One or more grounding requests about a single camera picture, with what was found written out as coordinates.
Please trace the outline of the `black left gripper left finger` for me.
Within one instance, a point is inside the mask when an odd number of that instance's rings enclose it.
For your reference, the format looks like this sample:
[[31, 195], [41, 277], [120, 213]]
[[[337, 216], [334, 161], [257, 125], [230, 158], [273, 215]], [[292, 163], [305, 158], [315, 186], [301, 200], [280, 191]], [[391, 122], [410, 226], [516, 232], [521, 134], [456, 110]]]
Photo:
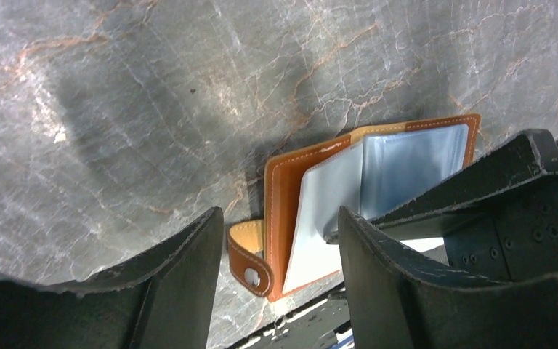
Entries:
[[85, 281], [42, 285], [0, 273], [0, 348], [204, 348], [224, 220], [183, 230]]

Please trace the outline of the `brown leather card holder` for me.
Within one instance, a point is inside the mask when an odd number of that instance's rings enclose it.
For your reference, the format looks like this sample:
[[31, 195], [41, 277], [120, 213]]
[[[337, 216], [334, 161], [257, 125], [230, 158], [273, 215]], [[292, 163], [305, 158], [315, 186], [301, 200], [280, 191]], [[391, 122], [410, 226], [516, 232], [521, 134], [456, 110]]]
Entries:
[[331, 243], [339, 209], [380, 217], [467, 167], [480, 119], [471, 113], [358, 127], [271, 157], [263, 218], [228, 233], [232, 275], [274, 302], [339, 272]]

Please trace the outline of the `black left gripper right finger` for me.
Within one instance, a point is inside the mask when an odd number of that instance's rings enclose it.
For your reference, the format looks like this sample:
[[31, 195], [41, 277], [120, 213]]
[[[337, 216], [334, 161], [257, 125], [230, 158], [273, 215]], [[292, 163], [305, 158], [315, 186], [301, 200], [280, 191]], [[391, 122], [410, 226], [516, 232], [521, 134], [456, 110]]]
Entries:
[[357, 348], [558, 348], [558, 273], [496, 281], [444, 265], [339, 210]]

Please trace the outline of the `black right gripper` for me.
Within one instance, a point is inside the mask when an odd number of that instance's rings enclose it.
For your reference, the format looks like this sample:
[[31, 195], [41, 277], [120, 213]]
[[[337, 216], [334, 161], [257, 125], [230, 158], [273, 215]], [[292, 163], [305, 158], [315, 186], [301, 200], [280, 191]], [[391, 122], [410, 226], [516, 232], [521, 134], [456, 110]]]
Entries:
[[558, 145], [522, 130], [420, 196], [373, 219], [348, 219], [396, 241], [444, 238], [451, 267], [501, 281], [558, 272]]

